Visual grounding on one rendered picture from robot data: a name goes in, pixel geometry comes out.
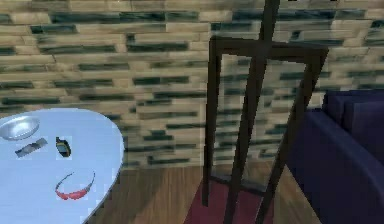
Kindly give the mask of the dark blue sofa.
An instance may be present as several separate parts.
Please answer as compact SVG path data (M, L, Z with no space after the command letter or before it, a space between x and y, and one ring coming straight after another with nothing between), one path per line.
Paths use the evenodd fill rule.
M384 224L384 90L327 92L287 166L322 224Z

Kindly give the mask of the dark red rug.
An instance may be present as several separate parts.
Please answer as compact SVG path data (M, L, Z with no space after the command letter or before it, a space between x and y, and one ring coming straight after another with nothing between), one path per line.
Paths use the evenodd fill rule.
M183 224L223 224L228 187L210 182L209 206L202 205L202 185L199 185ZM260 198L241 191L232 224L255 224Z

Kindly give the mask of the pale blue round table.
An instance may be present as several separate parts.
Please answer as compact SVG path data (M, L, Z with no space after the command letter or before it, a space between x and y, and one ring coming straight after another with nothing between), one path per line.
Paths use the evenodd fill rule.
M123 162L123 137L110 119L85 109L31 111L40 119L35 134L21 141L0 138L0 224L84 224L108 197ZM70 157L62 157L56 138L68 141ZM15 152L41 138L44 147L18 158ZM86 187L87 195L62 200L56 184L69 193Z

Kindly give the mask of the dark brown floor lamp stand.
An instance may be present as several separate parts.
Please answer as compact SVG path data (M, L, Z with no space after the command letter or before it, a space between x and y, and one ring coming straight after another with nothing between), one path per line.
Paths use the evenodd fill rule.
M205 146L202 183L202 204L209 205L210 182L212 180L228 187L223 224L233 224L236 204L241 191L260 197L255 224L263 224L284 170L289 151L294 143L300 123L312 97L322 71L328 49L311 44L291 44L272 40L280 0L265 0L259 38L242 39L213 35L209 41L209 63L205 122ZM240 127L231 175L221 177L212 173L213 152L217 120L221 60L224 54L246 56L251 59L247 78ZM251 140L254 121L261 95L267 61L287 61L305 65L304 75L297 88L297 96L291 107L287 128L278 147L268 183L244 185L243 172Z

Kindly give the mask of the silver bowl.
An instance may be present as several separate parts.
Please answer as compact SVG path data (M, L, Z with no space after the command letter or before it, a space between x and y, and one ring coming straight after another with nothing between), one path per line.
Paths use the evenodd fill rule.
M16 117L0 125L0 137L9 141L22 140L32 136L39 125L40 120L37 117Z

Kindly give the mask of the grey remote control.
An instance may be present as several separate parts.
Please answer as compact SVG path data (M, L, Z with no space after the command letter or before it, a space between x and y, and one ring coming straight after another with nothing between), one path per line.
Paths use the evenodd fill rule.
M47 141L44 138L41 138L33 143L30 143L23 148L17 150L15 154L17 155L18 158L24 157L42 147L47 145Z

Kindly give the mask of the red sunglasses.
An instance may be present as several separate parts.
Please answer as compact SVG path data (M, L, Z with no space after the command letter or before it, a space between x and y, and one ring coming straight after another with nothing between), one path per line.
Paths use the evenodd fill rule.
M94 180L95 180L95 175L93 175L92 177L92 180L91 182L84 188L80 189L80 190L77 190L77 191L73 191L73 192L69 192L69 193L65 193L65 192L61 192L59 190L60 186L63 184L63 182L69 178L70 176L72 176L72 173L66 175L64 178L62 178L55 186L55 193L56 195L61 198L62 200L68 200L68 199L71 199L71 200L78 200L78 199L81 199L82 197L84 197L85 195L88 194L88 192L90 191L91 187L93 186L94 184Z

